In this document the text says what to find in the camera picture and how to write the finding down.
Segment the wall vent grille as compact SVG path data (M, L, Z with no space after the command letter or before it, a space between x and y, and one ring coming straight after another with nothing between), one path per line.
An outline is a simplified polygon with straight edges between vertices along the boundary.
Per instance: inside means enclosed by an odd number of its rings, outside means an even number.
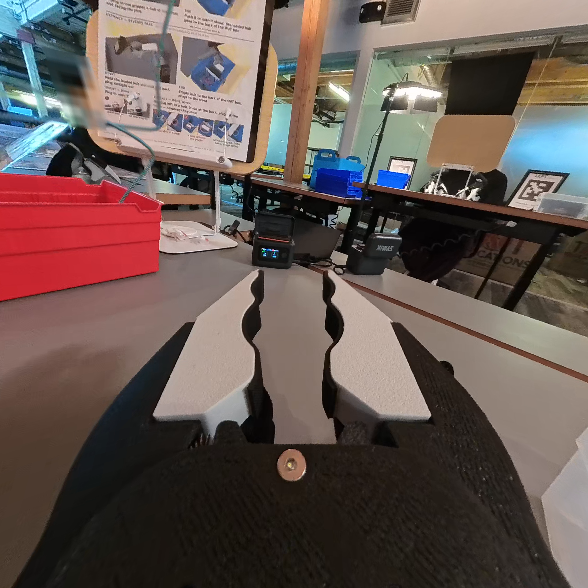
M414 22L417 17L420 1L386 1L382 25Z

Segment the black white handheld device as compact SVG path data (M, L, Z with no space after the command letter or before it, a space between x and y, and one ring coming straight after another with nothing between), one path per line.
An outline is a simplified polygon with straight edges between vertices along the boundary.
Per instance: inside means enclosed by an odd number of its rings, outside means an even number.
M508 180L503 172L494 169L490 172L467 175L467 182L464 185L458 184L461 189L455 194L457 198L490 205L504 205Z
M451 195L454 193L449 187L450 172L452 170L439 169L430 174L429 180L421 187L420 192L423 194L434 195Z

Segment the clear acrylic stand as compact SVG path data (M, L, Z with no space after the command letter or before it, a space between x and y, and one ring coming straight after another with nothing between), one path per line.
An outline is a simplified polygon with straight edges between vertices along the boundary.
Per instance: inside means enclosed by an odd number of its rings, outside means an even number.
M457 198L457 199L462 199L462 200L467 200L467 198L469 197L469 183L470 180L473 176L474 173L474 166L470 166L470 165L462 165L462 164L451 164L451 163L444 163L440 169L445 169L445 170L452 170L452 171L459 171L459 172L467 172L467 179L465 181L465 186L459 190L457 192L456 195L448 195L449 197L452 198Z

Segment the grey desk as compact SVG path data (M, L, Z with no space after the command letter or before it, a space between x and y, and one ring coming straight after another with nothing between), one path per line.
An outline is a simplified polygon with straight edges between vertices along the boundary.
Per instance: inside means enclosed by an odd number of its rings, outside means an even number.
M156 199L164 205L208 205L212 203L207 193L181 187L163 180L154 179L153 189Z

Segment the black wall panel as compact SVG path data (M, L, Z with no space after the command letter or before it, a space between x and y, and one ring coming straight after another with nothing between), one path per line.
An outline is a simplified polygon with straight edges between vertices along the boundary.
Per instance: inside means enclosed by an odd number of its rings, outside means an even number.
M453 61L445 115L512 115L534 53Z

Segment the red plastic bin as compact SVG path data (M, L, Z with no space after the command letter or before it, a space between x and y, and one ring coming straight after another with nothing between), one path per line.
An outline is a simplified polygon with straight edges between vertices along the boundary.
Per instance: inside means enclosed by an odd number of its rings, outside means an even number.
M157 272L161 202L125 192L1 173L1 300Z

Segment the translucent storage box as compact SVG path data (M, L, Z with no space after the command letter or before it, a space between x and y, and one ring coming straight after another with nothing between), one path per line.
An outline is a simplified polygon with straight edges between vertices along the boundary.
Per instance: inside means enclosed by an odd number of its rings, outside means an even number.
M587 220L587 196L545 193L542 195L536 211L549 215Z

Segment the tan rounded board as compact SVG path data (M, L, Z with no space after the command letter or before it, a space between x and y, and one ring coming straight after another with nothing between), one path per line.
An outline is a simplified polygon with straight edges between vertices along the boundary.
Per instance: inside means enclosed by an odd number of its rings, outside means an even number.
M500 164L516 126L512 115L444 115L433 129L426 161L490 172Z

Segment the light blue handled tote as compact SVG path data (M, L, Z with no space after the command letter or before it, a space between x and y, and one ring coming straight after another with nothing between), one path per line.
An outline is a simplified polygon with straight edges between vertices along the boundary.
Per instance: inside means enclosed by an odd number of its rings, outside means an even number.
M309 186L315 189L316 177L320 169L335 169L363 175L365 165L356 156L340 158L332 149L320 149L313 159L313 167Z

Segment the black grey device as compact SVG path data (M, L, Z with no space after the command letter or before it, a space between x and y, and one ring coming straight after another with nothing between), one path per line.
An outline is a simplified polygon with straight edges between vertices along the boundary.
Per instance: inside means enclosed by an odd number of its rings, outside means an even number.
M122 158L117 163L116 158L104 159L93 151L85 154L75 143L59 144L61 148L50 160L45 176L82 179L88 185L99 185L104 180L123 185L124 179L136 178L143 170L133 158Z

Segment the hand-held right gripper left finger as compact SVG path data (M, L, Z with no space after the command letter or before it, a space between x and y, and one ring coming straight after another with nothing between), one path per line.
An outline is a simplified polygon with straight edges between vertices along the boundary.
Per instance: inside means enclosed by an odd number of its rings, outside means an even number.
M254 270L192 325L153 411L159 423L196 421L205 436L236 422L252 443L274 443L273 405L254 339L261 330L263 270Z

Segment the white board stand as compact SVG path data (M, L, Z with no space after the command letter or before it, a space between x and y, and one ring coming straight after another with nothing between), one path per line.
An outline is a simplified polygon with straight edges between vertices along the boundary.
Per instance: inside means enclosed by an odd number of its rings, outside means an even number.
M159 238L159 252L162 254L188 254L188 253L197 253L197 252L209 252L209 251L219 251L221 249L231 249L237 246L237 243L231 239L230 237L226 236L222 233L221 229L221 212L220 212L220 187L219 187L219 180L220 180L220 173L219 170L213 171L213 178L214 178L214 198L215 198L215 222L213 226L207 227L202 223L188 221L188 220L180 220L180 221L161 221L161 223L165 224L180 224L186 226L192 226L195 229L200 229L203 232L214 232L214 236L210 237L207 242L205 241L195 241L195 240L188 240L188 241L175 241L164 236Z

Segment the wooden post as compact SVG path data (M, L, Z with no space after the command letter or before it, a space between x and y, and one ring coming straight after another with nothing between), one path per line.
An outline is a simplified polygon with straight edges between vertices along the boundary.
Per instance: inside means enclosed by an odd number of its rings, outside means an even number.
M329 1L305 1L283 179L302 183Z

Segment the clear plastic bin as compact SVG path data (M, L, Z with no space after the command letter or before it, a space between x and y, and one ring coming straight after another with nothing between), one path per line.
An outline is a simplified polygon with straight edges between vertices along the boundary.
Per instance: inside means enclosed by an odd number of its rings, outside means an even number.
M548 542L572 587L587 587L587 430L541 501Z

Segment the studio light on stand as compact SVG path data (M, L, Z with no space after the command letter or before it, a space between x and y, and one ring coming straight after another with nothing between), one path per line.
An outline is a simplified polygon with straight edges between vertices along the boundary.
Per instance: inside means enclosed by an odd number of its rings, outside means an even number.
M421 112L437 112L442 92L431 86L421 84L420 82L410 81L408 79L408 74L406 74L402 77L400 82L388 84L384 87L382 90L382 97L383 101L380 111L383 112L383 118L374 135L377 138L377 141L373 148L371 158L369 159L368 170L364 174L364 187L362 188L359 205L356 208L356 212L353 215L350 215L347 225L347 228L350 231L351 243L355 240L359 221L368 200L369 185L371 183L390 113L420 114Z

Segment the black charger case orange stripe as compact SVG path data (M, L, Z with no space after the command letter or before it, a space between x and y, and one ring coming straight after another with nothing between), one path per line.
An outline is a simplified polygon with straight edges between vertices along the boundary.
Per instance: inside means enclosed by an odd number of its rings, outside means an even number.
M252 265L289 269L293 262L295 218L261 210L254 220Z

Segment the wooden instruction board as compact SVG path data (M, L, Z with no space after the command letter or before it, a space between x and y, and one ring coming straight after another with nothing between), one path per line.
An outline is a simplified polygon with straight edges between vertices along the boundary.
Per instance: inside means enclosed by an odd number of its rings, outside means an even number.
M273 1L99 1L86 28L104 149L246 173L267 150Z

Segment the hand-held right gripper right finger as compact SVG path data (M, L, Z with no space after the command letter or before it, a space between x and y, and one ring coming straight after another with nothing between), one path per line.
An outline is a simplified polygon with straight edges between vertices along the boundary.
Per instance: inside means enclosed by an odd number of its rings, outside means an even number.
M373 436L381 423L426 423L430 409L393 321L332 270L322 276L325 354L322 404L336 436L353 422Z

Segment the cardboard box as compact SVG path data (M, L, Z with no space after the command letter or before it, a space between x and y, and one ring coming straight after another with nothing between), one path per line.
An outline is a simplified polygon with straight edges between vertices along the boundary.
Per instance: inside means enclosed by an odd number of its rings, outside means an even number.
M463 259L457 269L472 275L486 276L505 242L505 237L488 234L474 256ZM520 239L511 240L496 264L491 278L502 283L514 284L538 250L539 245L536 243ZM587 233L573 238L563 237L555 245L554 251L548 255L543 266L567 277L586 279Z

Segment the brown edged desk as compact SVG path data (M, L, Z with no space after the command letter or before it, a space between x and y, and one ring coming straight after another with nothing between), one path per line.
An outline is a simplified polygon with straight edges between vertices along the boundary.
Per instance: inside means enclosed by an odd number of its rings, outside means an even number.
M268 201L278 201L307 212L320 214L330 214L335 206L349 208L349 218L341 245L343 252L346 252L353 244L364 210L371 209L371 199L362 202L359 198L324 194L302 183L287 182L274 176L254 173L246 175L244 182L249 194L258 195L260 210L266 208Z
M423 217L538 244L539 249L502 305L508 311L516 308L558 237L575 237L587 231L586 220L473 202L452 196L378 185L369 185L367 194L375 211Z

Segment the black office chair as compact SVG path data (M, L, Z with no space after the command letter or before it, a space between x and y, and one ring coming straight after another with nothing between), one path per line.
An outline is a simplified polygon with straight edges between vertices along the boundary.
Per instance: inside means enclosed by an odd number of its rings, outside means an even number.
M405 274L431 283L456 268L462 259L472 257L486 232L453 224L412 218L399 230L401 258Z

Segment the large framed marker tag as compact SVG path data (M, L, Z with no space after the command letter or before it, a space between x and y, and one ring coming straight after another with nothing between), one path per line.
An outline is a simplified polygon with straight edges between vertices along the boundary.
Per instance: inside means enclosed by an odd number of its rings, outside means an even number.
M506 206L537 211L546 194L555 194L569 177L569 173L529 169L514 189Z

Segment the grey charger case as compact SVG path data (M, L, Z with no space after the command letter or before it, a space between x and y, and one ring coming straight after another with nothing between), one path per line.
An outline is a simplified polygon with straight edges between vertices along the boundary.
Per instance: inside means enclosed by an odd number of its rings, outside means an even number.
M345 271L354 275L381 275L399 252L402 239L394 233L372 233L365 243L349 249Z

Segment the stack of dark blue bins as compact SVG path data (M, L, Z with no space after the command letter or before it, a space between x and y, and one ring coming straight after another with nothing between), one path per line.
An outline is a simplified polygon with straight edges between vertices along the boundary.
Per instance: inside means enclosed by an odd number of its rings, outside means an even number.
M362 171L321 168L315 178L315 190L341 198L360 199L363 190L354 185L363 182Z

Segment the clear acrylic sheet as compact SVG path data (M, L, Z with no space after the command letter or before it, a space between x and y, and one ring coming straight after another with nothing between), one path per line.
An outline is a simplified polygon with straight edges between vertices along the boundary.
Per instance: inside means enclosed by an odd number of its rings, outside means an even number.
M1 166L6 167L12 162L29 156L53 142L68 127L69 124L66 122L48 121L34 129L29 129L19 138L1 147Z

